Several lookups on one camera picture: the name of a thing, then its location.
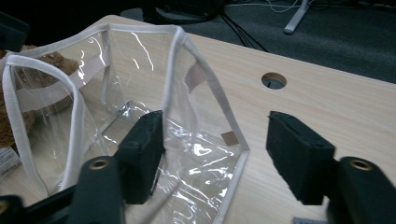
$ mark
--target transparent vinyl pouch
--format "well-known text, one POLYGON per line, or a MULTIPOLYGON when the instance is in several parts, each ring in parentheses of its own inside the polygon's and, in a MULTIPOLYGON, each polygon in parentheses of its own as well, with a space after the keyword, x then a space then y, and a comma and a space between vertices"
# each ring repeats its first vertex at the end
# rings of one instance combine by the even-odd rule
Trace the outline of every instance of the transparent vinyl pouch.
POLYGON ((248 144, 215 74, 180 27, 100 24, 9 52, 0 69, 22 161, 0 183, 1 195, 35 203, 77 184, 84 161, 113 155, 142 115, 161 110, 161 174, 144 204, 125 206, 127 223, 222 222, 248 144), (28 117, 35 118, 29 128, 28 117))

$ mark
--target stuffed toy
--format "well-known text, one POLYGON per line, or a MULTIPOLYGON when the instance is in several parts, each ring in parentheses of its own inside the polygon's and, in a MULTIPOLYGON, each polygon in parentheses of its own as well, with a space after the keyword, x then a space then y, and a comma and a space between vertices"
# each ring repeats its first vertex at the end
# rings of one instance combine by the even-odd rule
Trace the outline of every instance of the stuffed toy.
MULTIPOLYGON (((33 49, 36 46, 23 46, 21 50, 33 49)), ((0 52, 0 59, 5 56, 5 52, 0 52)), ((75 60, 65 58, 59 52, 53 52, 47 55, 44 55, 38 60, 41 60, 45 63, 52 64, 53 66, 59 68, 67 75, 73 74, 78 69, 78 62, 75 60)), ((44 88, 48 87, 55 82, 58 81, 57 78, 49 76, 43 72, 37 71, 35 69, 26 69, 24 68, 23 71, 17 70, 19 74, 20 82, 18 82, 16 88, 21 89, 24 88, 23 84, 28 84, 30 89, 36 88, 44 88)), ((72 99, 70 97, 65 97, 60 102, 57 102, 53 105, 49 105, 47 108, 44 109, 46 113, 54 114, 62 111, 66 107, 68 107, 72 103, 72 99)), ((28 111, 22 113, 23 121, 26 127, 26 131, 29 132, 32 126, 35 123, 36 117, 39 116, 35 111, 28 111)), ((3 94, 3 85, 0 80, 0 148, 2 147, 11 147, 15 144, 14 136, 11 130, 11 125, 9 123, 9 119, 7 116, 6 104, 4 101, 4 94, 3 94)))

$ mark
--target wooden table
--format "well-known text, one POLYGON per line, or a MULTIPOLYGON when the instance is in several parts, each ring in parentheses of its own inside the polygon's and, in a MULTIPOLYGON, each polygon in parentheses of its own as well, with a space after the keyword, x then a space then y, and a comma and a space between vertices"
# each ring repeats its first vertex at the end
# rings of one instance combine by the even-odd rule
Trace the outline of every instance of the wooden table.
MULTIPOLYGON (((141 24, 117 16, 99 22, 141 24)), ((291 223, 293 217, 325 220, 322 206, 295 200, 266 149, 270 111, 291 114, 337 147, 335 158, 364 158, 396 183, 396 86, 262 51, 189 35, 216 73, 250 155, 225 223, 291 223), (281 74, 273 90, 262 76, 281 74)))

